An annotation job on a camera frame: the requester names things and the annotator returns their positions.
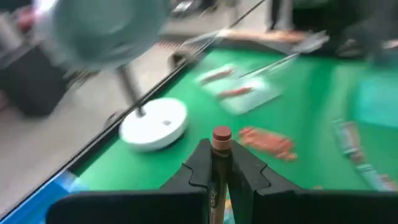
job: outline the gray floor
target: gray floor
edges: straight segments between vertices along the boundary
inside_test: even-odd
[[[242,0],[247,11],[257,0]],[[242,29],[266,29],[267,6],[261,5],[240,25]],[[230,9],[211,15],[170,21],[166,31],[210,32],[225,27]],[[132,64],[145,93],[169,73],[172,51],[154,46]],[[53,174],[103,128],[113,112],[127,108],[118,80],[103,71],[81,88],[71,90],[51,116],[24,119],[15,108],[0,113],[0,214]]]

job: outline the green table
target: green table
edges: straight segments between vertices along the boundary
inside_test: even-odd
[[[200,139],[210,138],[215,126],[227,125],[234,133],[245,126],[255,126],[294,140],[296,162],[286,163],[263,152],[252,152],[295,184],[308,189],[315,185],[326,189],[370,189],[342,155],[332,125],[336,118],[353,119],[353,90],[369,69],[364,62],[299,58],[283,74],[270,78],[283,90],[278,98],[237,116],[194,82],[209,65],[233,63],[249,72],[281,57],[252,50],[209,50],[196,67],[177,72],[178,77],[155,95],[177,98],[187,106],[189,126],[181,139],[158,152],[138,153],[114,133],[74,173],[91,190],[157,189],[189,157]],[[365,123],[358,123],[358,128],[368,162],[378,172],[398,180],[398,131]]]

